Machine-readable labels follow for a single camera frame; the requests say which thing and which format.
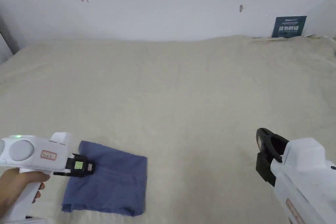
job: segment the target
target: white wall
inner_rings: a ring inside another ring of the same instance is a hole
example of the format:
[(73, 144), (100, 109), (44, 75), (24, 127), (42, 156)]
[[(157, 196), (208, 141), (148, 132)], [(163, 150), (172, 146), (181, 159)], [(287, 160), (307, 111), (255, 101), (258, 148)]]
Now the white wall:
[(307, 15), (304, 35), (336, 32), (336, 0), (88, 1), (0, 0), (0, 30), (13, 51), (52, 39), (269, 37), (277, 16)]

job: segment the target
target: finger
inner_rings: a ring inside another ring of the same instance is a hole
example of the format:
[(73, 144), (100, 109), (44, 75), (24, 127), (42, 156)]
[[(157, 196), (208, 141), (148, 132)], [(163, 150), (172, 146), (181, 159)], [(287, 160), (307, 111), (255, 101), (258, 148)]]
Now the finger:
[(41, 183), (39, 190), (43, 190), (45, 188), (44, 183)]
[(35, 195), (35, 198), (39, 198), (41, 197), (41, 193), (39, 191), (37, 191), (36, 195)]
[(27, 184), (34, 182), (42, 183), (50, 179), (50, 175), (44, 174), (43, 172), (24, 172), (20, 174), (24, 177)]

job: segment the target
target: dark blue sign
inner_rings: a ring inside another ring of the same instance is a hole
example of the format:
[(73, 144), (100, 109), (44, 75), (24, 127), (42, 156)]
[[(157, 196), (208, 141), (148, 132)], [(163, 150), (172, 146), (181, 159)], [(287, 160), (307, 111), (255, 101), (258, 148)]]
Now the dark blue sign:
[(277, 17), (272, 38), (301, 36), (307, 16)]

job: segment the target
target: white handle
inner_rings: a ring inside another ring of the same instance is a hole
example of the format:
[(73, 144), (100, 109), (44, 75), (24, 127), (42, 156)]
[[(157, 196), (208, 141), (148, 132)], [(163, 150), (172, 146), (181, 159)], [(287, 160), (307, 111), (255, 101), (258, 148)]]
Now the white handle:
[[(37, 170), (20, 168), (20, 173), (32, 172)], [(50, 174), (51, 171), (39, 170), (45, 174)], [(26, 219), (26, 215), (31, 207), (32, 201), (35, 198), (37, 191), (39, 190), (41, 183), (29, 183), (20, 197), (15, 201), (12, 207), (3, 216), (3, 222), (16, 222)]]

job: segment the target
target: label sticker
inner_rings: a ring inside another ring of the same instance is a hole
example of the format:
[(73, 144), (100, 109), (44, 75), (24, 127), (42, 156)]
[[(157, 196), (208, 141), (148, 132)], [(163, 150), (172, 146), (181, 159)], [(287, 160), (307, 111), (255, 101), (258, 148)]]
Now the label sticker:
[(291, 211), (298, 224), (305, 224), (300, 214), (296, 211), (295, 207), (293, 206), (292, 202), (289, 199), (286, 200), (286, 206)]
[(77, 170), (81, 170), (83, 168), (83, 162), (76, 161), (74, 164), (74, 168)]
[(42, 151), (41, 152), (41, 158), (49, 159), (55, 161), (57, 157), (56, 153), (53, 152), (48, 152), (48, 151)]
[(307, 16), (277, 17), (272, 38), (301, 36)]

